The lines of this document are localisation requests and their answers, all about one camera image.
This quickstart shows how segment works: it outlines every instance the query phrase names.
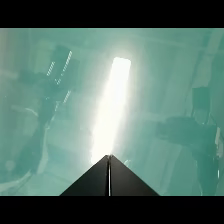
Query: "reflective surface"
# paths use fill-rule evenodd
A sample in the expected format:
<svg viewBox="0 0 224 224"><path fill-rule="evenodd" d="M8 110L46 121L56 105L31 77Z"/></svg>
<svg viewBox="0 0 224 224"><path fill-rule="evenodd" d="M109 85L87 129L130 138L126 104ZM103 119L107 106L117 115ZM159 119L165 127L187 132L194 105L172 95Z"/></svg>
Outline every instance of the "reflective surface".
<svg viewBox="0 0 224 224"><path fill-rule="evenodd" d="M112 153L160 195L224 195L224 30L0 29L0 194L59 195Z"/></svg>

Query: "glossy green surface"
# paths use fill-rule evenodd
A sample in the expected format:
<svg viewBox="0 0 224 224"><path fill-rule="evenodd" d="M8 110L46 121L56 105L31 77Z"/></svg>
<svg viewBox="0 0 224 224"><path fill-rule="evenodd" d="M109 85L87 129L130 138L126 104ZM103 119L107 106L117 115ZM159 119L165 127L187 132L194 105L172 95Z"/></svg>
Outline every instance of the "glossy green surface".
<svg viewBox="0 0 224 224"><path fill-rule="evenodd" d="M26 70L30 76L47 76L57 45L68 47L79 67L73 72L67 101L62 100L45 127L41 159L35 153L32 156L32 163L41 161L42 169L32 173L31 157L21 157L19 167L17 161L37 130L43 89L27 77L20 81L19 75ZM190 117L192 88L201 86L210 88L210 113L222 130L224 29L0 29L0 49L0 194L59 195L111 152L160 195L201 195L189 146L161 139L156 130L158 122L167 118ZM121 95L116 97L123 97L122 105L111 106L113 96L104 97L115 57L129 59L131 66L125 92L121 86ZM114 86L120 85L119 80L118 76ZM103 99L107 103L102 110ZM202 124L203 112L198 114L196 120ZM176 132L192 134L190 129ZM203 178L209 185L213 177L205 166ZM19 176L25 167L27 171ZM224 195L223 178L215 194Z"/></svg>

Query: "teal surface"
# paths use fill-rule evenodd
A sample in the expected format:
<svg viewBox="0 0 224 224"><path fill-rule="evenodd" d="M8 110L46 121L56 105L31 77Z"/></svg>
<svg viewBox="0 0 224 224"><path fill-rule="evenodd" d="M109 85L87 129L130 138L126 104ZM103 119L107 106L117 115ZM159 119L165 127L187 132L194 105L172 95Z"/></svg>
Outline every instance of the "teal surface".
<svg viewBox="0 0 224 224"><path fill-rule="evenodd" d="M224 29L1 28L0 49L0 195L60 195L108 153L160 195L224 195Z"/></svg>

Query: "bright white light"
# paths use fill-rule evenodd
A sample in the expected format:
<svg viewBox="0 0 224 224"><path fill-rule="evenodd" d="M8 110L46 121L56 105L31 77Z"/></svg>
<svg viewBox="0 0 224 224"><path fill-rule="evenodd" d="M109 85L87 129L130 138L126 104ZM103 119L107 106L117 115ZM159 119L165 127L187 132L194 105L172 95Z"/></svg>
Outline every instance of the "bright white light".
<svg viewBox="0 0 224 224"><path fill-rule="evenodd" d="M112 152L124 108L130 67L128 59L116 57L113 60L93 130L92 164Z"/></svg>

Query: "black triangular object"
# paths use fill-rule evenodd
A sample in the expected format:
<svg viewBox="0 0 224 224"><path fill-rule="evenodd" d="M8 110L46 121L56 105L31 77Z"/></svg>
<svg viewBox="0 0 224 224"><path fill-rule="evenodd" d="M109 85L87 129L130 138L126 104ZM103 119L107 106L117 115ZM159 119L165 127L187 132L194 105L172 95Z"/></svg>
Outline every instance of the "black triangular object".
<svg viewBox="0 0 224 224"><path fill-rule="evenodd" d="M115 156L110 156L111 196L159 196Z"/></svg>
<svg viewBox="0 0 224 224"><path fill-rule="evenodd" d="M104 156L76 180L61 196L108 195L108 156Z"/></svg>

